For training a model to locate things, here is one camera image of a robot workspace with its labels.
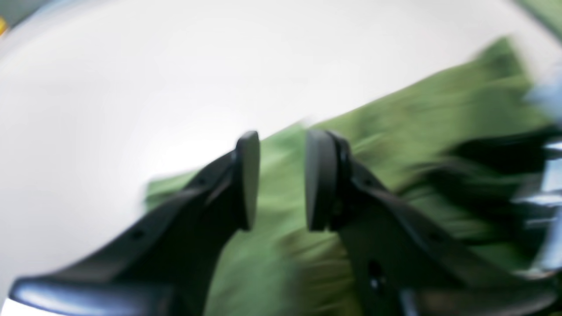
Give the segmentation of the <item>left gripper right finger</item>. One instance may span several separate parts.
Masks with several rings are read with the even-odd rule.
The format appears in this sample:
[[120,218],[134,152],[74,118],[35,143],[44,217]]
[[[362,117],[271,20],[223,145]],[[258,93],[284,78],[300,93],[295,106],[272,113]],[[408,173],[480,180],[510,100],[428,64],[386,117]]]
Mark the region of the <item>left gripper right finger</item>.
[[554,277],[516,276],[474,254],[392,194],[325,130],[306,133],[306,218],[335,232],[366,316],[546,316]]

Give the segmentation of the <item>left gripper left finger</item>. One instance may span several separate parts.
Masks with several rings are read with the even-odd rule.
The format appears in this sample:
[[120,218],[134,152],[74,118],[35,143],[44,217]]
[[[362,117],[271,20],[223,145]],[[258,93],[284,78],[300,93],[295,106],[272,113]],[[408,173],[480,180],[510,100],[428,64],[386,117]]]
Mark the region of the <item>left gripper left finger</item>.
[[256,131],[87,257],[16,279],[10,316],[202,316],[223,248],[256,216]]

